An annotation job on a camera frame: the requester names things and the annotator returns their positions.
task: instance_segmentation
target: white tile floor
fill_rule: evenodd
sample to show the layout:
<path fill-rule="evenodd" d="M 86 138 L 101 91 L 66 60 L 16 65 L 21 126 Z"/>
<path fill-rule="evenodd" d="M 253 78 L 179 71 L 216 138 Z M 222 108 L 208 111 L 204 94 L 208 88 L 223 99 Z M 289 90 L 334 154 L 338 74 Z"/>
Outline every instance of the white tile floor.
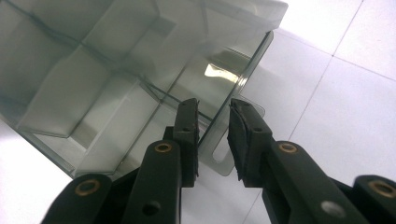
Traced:
<path fill-rule="evenodd" d="M 275 139 L 300 144 L 349 185 L 363 174 L 396 180 L 394 21 L 393 0 L 290 1 L 243 91 L 265 108 Z M 0 195 L 12 196 L 0 200 L 7 202 L 0 204 L 0 223 L 37 223 L 69 178 L 33 149 L 12 154 L 5 139 L 14 135 L 2 133 Z M 23 174 L 21 164 L 34 169 Z M 236 171 L 223 177 L 201 164 L 196 187 L 182 197 L 182 223 L 269 223 L 261 191 L 243 188 Z"/>

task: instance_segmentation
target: white tile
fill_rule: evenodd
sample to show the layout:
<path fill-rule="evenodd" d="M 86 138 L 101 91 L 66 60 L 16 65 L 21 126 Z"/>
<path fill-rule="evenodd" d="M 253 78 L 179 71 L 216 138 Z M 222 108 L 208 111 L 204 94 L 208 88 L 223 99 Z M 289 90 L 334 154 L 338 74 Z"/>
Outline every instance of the white tile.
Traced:
<path fill-rule="evenodd" d="M 280 24 L 284 35 L 334 54 L 361 0 L 286 0 L 288 11 Z"/>
<path fill-rule="evenodd" d="M 366 0 L 336 57 L 396 80 L 396 2 Z"/>
<path fill-rule="evenodd" d="M 262 201 L 262 193 L 260 192 L 259 197 L 257 197 L 256 202 L 254 202 L 253 207 L 251 207 L 244 224 L 264 223 L 271 223 L 271 220 L 268 217 L 267 209 Z"/>
<path fill-rule="evenodd" d="M 357 175 L 395 180 L 395 111 L 395 81 L 333 59 L 290 140 L 348 185 Z"/>
<path fill-rule="evenodd" d="M 0 120 L 0 223 L 40 223 L 70 181 Z"/>
<path fill-rule="evenodd" d="M 199 165 L 195 187 L 182 190 L 181 223 L 243 223 L 260 190 L 246 189 L 238 182 L 235 169 L 229 176 L 221 176 Z"/>
<path fill-rule="evenodd" d="M 276 140 L 287 140 L 324 73 L 331 56 L 276 34 L 242 91 L 265 109 Z"/>

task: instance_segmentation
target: transparent plastic container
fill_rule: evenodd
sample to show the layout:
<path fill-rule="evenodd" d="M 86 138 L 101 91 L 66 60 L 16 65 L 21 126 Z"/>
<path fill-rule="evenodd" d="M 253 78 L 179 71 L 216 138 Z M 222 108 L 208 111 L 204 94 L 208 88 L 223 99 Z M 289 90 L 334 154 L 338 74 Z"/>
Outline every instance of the transparent plastic container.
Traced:
<path fill-rule="evenodd" d="M 237 96 L 287 5 L 276 1 L 35 0 L 0 2 L 0 113 L 72 177 L 140 165 L 200 101 L 200 160 L 213 152 Z"/>

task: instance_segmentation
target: gray translucent plastic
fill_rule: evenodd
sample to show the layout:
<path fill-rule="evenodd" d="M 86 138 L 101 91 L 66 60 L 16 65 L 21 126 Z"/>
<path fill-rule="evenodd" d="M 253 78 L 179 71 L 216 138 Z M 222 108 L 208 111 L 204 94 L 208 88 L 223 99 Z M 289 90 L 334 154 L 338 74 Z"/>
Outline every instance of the gray translucent plastic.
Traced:
<path fill-rule="evenodd" d="M 272 0 L 0 2 L 0 113 L 71 176 L 140 165 L 200 101 L 200 160 L 222 175 L 228 102 L 246 83 L 287 5 Z"/>

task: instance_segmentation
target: white surface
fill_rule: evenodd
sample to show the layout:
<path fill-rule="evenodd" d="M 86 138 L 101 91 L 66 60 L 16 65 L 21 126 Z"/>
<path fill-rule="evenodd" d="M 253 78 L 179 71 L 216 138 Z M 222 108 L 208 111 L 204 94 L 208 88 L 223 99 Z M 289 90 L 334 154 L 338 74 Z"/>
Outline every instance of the white surface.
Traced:
<path fill-rule="evenodd" d="M 396 80 L 395 21 L 395 1 L 364 1 L 335 56 Z"/>
<path fill-rule="evenodd" d="M 394 5 L 367 0 L 358 12 L 360 4 L 361 1 L 338 0 L 290 2 L 287 17 L 281 24 L 283 30 L 277 32 L 271 48 L 244 90 L 250 100 L 266 109 L 265 118 L 276 139 L 288 139 L 292 134 L 291 139 L 305 147 L 325 172 L 348 184 L 360 174 L 396 178 L 392 172 L 395 165 L 391 163 L 395 161 L 394 152 L 387 150 L 387 145 L 395 143 L 392 134 L 396 132 L 396 84 L 383 77 L 396 74 L 394 65 L 383 64 L 383 57 L 395 52 L 394 17 L 388 13 L 392 10 L 394 13 Z M 360 16 L 367 10 L 383 15 L 366 13 Z M 357 12 L 355 21 L 347 30 Z M 367 21 L 357 22 L 359 18 Z M 383 20 L 389 20 L 390 24 L 384 25 L 381 31 L 390 35 L 378 34 L 376 37 L 381 41 L 375 43 L 367 39 L 371 38 L 369 35 L 375 36 L 375 27 L 384 24 Z M 373 24 L 368 26 L 367 36 L 351 35 L 353 29 L 365 30 L 366 24 Z M 340 42 L 335 55 L 346 62 L 332 58 Z M 372 57 L 362 57 L 363 51 L 356 49 L 349 52 L 353 57 L 344 57 L 341 53 L 347 46 L 360 46 Z M 381 69 L 387 68 L 375 70 L 370 67 L 372 63 L 379 64 Z M 5 143 L 7 136 L 1 132 L 0 144 Z M 57 188 L 57 183 L 50 177 L 60 176 L 59 183 L 63 186 L 69 179 L 62 177 L 62 172 L 54 166 L 38 172 L 34 167 L 42 161 L 31 159 L 29 152 L 20 147 L 9 147 L 19 151 L 14 157 L 9 155 L 10 152 L 3 153 L 4 147 L 0 148 L 0 223 L 37 223 L 38 217 L 45 214 L 45 209 L 39 209 L 39 203 L 41 207 L 48 207 L 57 195 L 57 192 L 48 193 Z M 22 168 L 14 164 L 16 161 L 26 164 L 27 161 L 20 162 L 22 160 L 37 163 Z M 196 187 L 183 189 L 182 223 L 268 223 L 260 190 L 243 188 L 237 181 L 235 170 L 230 176 L 223 177 L 200 164 L 199 172 Z M 9 180 L 4 182 L 6 173 Z M 41 182 L 36 181 L 40 183 L 40 190 L 24 195 L 23 199 L 15 189 L 20 181 L 15 176 L 21 174 L 41 178 Z"/>

